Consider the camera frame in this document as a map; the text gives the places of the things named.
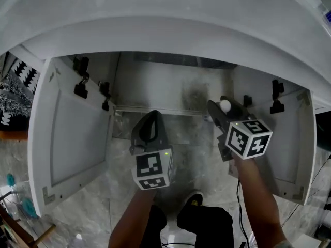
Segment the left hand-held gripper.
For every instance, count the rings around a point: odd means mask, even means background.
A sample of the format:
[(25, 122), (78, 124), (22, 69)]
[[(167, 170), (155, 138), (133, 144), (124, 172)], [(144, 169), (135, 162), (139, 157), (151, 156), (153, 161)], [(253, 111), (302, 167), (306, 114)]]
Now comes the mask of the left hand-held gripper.
[[(158, 146), (143, 146), (152, 141)], [(131, 172), (139, 189), (168, 187), (173, 173), (173, 147), (166, 144), (166, 128), (159, 111), (149, 112), (135, 125), (131, 144), (130, 153), (135, 163)]]

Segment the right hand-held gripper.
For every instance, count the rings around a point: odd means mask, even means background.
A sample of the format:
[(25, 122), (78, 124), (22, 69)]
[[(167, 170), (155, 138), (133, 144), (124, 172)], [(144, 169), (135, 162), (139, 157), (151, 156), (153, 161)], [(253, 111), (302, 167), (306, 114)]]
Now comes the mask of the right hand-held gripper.
[(224, 113), (219, 104), (208, 100), (207, 110), (215, 126), (226, 132), (226, 136), (219, 137), (219, 150), (224, 162), (233, 159), (235, 154), (241, 159), (251, 159), (262, 156), (272, 137), (272, 130), (247, 108), (228, 96), (221, 96), (220, 100), (227, 99), (231, 103), (231, 110)]

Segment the white ball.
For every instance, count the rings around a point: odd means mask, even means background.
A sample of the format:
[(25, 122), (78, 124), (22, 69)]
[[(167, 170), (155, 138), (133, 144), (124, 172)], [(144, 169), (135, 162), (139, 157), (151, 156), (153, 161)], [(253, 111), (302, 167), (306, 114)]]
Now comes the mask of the white ball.
[(226, 99), (221, 100), (219, 102), (219, 106), (224, 113), (228, 113), (232, 107), (230, 101), (228, 101)]

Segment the person's left forearm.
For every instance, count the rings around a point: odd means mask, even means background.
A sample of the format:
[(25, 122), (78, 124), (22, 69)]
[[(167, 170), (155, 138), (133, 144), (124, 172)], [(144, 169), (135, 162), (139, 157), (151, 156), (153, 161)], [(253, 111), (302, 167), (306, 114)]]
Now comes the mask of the person's left forearm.
[(108, 248), (139, 248), (156, 190), (137, 190), (112, 231)]

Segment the person's right forearm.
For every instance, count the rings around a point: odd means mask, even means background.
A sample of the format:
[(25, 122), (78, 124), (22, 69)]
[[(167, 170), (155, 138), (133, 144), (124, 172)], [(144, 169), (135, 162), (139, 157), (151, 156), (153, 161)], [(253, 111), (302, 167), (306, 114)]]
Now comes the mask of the person's right forearm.
[(287, 242), (274, 196), (266, 187), (254, 159), (232, 154), (242, 184), (244, 203), (258, 248), (275, 248)]

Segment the white cabinet door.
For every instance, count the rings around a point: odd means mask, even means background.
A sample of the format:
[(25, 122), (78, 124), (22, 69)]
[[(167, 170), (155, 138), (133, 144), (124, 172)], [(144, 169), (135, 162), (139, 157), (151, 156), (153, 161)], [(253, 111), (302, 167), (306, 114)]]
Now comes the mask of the white cabinet door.
[(67, 58), (44, 63), (28, 130), (28, 177), (38, 216), (51, 212), (104, 172), (110, 161), (115, 105), (99, 86), (86, 83), (87, 98), (76, 95), (81, 77)]
[(273, 135), (266, 153), (257, 158), (265, 184), (274, 195), (305, 205), (315, 165), (316, 124), (311, 93), (300, 90), (281, 97), (285, 110), (271, 114), (270, 104), (255, 107), (255, 114)]

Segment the person's right shoe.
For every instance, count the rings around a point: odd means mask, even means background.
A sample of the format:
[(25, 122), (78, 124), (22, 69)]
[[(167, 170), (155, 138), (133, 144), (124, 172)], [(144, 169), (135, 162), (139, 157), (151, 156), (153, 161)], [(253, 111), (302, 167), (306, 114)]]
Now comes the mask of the person's right shoe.
[(203, 206), (203, 194), (201, 192), (192, 192), (185, 201), (185, 206)]

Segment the dark round base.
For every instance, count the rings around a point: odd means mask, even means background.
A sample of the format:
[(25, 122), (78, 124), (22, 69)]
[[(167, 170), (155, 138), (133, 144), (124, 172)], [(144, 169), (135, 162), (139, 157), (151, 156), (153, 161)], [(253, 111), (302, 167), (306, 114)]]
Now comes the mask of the dark round base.
[(316, 114), (317, 146), (331, 152), (331, 111)]

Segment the person's black trousers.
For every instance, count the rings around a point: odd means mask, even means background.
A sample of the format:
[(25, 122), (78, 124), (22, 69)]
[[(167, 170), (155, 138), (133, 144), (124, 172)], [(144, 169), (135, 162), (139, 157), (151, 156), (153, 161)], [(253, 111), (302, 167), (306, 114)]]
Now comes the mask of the person's black trousers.
[[(176, 222), (196, 235), (195, 248), (234, 248), (233, 219), (223, 208), (185, 205)], [(166, 225), (166, 215), (153, 205), (140, 248), (161, 248), (160, 233)]]

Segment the black white speckled knit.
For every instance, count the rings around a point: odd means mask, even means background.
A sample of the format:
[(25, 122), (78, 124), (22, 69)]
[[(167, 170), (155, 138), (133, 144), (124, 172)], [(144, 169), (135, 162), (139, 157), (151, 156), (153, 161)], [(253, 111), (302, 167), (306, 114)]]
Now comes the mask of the black white speckled knit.
[(34, 94), (12, 71), (0, 81), (0, 131), (26, 131)]

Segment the person's grey shirt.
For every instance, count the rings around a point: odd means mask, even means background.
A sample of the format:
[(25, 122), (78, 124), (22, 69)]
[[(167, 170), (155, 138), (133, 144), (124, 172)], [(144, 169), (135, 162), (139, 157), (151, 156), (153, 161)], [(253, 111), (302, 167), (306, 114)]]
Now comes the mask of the person's grey shirt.
[(288, 240), (283, 240), (276, 244), (273, 248), (294, 248), (293, 245)]

